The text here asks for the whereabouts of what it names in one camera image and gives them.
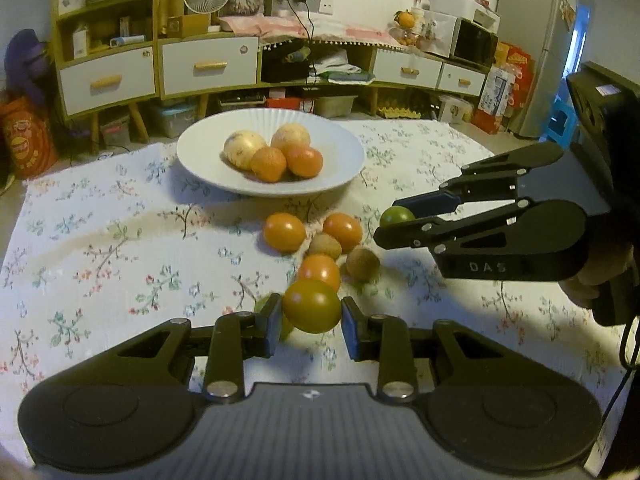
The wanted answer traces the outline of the person's right hand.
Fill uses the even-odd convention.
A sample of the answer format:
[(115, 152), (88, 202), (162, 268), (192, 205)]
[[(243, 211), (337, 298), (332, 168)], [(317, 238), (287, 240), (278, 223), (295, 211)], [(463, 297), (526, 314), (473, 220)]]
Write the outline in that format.
[(627, 271), (634, 258), (632, 246), (594, 250), (585, 266), (572, 278), (559, 281), (565, 296), (577, 307), (591, 309), (600, 296), (599, 286)]

